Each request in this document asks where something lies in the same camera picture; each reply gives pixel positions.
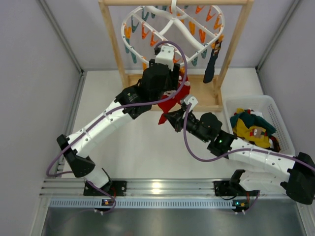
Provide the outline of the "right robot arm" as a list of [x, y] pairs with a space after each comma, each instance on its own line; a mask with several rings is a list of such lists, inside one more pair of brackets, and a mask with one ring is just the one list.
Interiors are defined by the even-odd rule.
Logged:
[[176, 132], [190, 133], [208, 143], [216, 157], [247, 163], [259, 172], [236, 170], [230, 187], [237, 191], [263, 191], [286, 194], [292, 200], [310, 205], [315, 199], [315, 163], [306, 153], [285, 155], [257, 147], [222, 130], [222, 123], [212, 113], [196, 118], [179, 109], [167, 113], [166, 119]]

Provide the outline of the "yellow sock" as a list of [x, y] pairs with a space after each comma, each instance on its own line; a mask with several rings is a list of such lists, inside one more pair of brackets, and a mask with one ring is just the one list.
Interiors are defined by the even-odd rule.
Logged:
[[254, 143], [261, 148], [269, 148], [270, 142], [266, 129], [258, 126], [251, 126], [247, 128], [245, 123], [238, 119], [236, 126], [233, 128], [233, 132], [240, 138], [247, 140], [250, 143]]

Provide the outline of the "red sock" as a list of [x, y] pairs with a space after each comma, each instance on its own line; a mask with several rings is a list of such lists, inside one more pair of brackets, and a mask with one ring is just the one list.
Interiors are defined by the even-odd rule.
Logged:
[[[180, 71], [179, 72], [179, 81], [178, 81], [179, 87], [183, 81], [183, 77], [184, 77], [184, 73], [182, 71]], [[167, 119], [164, 115], [169, 113], [169, 111], [173, 107], [175, 107], [176, 104], [181, 104], [181, 100], [183, 100], [187, 95], [190, 94], [190, 88], [191, 88], [190, 82], [189, 82], [189, 79], [187, 77], [185, 80], [183, 88], [181, 89], [181, 91], [176, 96], [174, 96], [172, 99], [170, 99], [166, 102], [158, 104], [158, 107], [162, 110], [162, 115], [159, 118], [158, 125], [162, 125], [167, 121]], [[173, 95], [175, 92], [176, 92], [175, 90], [166, 91], [163, 94], [161, 99], [162, 100], [166, 99], [166, 98], [170, 97], [171, 95]]]

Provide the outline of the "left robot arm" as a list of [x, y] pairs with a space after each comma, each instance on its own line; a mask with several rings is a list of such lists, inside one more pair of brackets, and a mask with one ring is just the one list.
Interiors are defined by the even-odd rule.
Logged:
[[170, 69], [168, 65], [151, 59], [141, 79], [123, 89], [102, 114], [76, 133], [57, 137], [57, 143], [75, 177], [82, 177], [108, 192], [112, 180], [103, 168], [97, 167], [91, 160], [90, 152], [115, 130], [149, 111], [152, 103], [159, 101], [164, 92], [177, 90], [179, 76], [178, 63]]

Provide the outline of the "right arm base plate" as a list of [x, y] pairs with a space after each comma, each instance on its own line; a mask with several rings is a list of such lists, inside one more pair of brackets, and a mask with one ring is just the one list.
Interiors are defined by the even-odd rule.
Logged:
[[214, 181], [214, 190], [218, 197], [246, 197], [247, 195], [251, 197], [258, 194], [257, 190], [245, 190], [239, 184], [231, 183], [228, 180]]

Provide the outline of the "white oval clip hanger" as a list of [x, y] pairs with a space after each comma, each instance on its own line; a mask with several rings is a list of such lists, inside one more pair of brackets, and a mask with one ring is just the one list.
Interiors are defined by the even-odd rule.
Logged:
[[182, 33], [184, 39], [195, 50], [191, 55], [185, 55], [186, 61], [197, 65], [199, 56], [206, 58], [209, 48], [214, 48], [215, 43], [221, 43], [224, 35], [225, 18], [222, 10], [217, 5], [211, 5], [206, 15], [206, 23], [214, 23], [211, 28], [199, 23], [194, 17], [172, 1], [170, 6], [139, 6], [129, 12], [121, 26], [121, 37], [124, 43], [125, 52], [131, 55], [134, 64], [140, 62], [143, 68], [147, 68], [149, 60], [143, 53], [131, 43], [131, 36], [136, 32], [140, 33], [142, 40], [147, 40], [153, 48], [161, 41], [167, 41], [166, 34], [172, 29]]

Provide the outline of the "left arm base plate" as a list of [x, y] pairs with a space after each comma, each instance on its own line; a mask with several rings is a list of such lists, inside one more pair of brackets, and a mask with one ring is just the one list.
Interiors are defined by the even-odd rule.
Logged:
[[[125, 195], [127, 190], [127, 182], [122, 180], [114, 180], [112, 181], [111, 185], [106, 185], [102, 188], [104, 192], [107, 192], [111, 196], [118, 196], [122, 197]], [[99, 192], [94, 187], [92, 187], [89, 183], [85, 182], [84, 187], [84, 196], [105, 196], [105, 194]]]

